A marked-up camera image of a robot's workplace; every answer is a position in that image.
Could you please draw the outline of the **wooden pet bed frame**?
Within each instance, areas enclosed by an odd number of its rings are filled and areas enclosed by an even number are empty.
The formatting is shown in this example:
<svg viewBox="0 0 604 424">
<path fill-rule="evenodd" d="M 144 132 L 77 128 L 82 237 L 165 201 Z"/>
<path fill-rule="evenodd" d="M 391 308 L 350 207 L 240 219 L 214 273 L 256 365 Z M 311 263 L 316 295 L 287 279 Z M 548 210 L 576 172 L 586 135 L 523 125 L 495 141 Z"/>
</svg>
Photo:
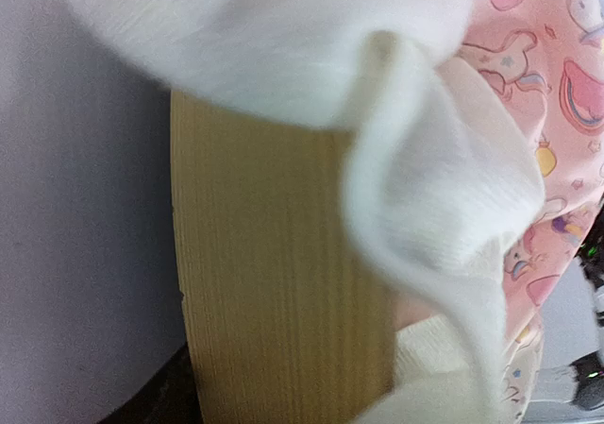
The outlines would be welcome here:
<svg viewBox="0 0 604 424">
<path fill-rule="evenodd" d="M 353 138 L 171 96 L 176 259 L 207 423 L 345 423 L 393 383 L 388 290 L 344 232 Z"/>
</svg>

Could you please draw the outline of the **pink unicorn print blanket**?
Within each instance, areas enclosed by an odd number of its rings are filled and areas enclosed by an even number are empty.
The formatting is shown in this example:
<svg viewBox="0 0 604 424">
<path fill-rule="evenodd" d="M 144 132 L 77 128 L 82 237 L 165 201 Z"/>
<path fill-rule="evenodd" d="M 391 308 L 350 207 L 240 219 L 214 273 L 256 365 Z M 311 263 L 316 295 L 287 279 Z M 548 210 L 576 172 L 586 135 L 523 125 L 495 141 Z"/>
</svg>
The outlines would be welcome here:
<svg viewBox="0 0 604 424">
<path fill-rule="evenodd" d="M 599 0 L 67 0 L 152 76 L 356 142 L 344 218 L 432 316 L 363 423 L 518 423 L 603 194 Z"/>
</svg>

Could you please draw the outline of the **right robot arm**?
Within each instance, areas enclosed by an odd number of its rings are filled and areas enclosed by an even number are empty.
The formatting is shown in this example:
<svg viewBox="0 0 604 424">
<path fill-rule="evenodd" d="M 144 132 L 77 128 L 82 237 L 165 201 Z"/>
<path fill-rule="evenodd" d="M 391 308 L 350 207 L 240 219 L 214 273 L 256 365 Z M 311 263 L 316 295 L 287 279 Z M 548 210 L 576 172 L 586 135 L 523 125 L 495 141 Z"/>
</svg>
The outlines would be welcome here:
<svg viewBox="0 0 604 424">
<path fill-rule="evenodd" d="M 581 317 L 589 321 L 595 338 L 595 350 L 571 364 L 577 385 L 572 403 L 582 411 L 594 412 L 603 409 L 603 242 L 585 241 L 572 266 Z"/>
</svg>

